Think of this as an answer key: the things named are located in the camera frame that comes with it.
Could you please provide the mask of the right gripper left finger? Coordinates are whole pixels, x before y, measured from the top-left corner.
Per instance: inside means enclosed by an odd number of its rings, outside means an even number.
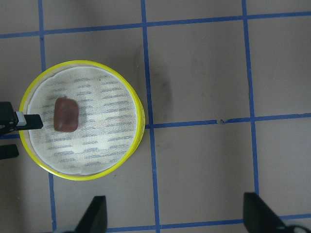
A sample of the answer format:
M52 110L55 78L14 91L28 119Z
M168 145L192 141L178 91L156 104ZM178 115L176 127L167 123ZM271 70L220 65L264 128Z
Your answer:
M107 206L105 196L95 196L74 233L105 233L107 230Z

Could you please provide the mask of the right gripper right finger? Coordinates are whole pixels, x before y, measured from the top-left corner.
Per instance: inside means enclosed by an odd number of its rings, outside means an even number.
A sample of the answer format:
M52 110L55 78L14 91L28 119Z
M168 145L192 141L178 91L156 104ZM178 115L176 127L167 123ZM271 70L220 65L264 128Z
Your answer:
M301 226L286 225L254 192L244 193L243 224L249 233L301 232Z

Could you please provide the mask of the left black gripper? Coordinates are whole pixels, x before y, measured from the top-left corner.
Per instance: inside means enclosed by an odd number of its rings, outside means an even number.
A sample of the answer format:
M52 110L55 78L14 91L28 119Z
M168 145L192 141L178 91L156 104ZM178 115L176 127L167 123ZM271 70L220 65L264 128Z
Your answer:
M10 102L0 103L0 134L5 135L15 130L36 130L43 127L43 122L38 114L25 115L15 112ZM11 159L19 156L15 144L0 146L0 159Z

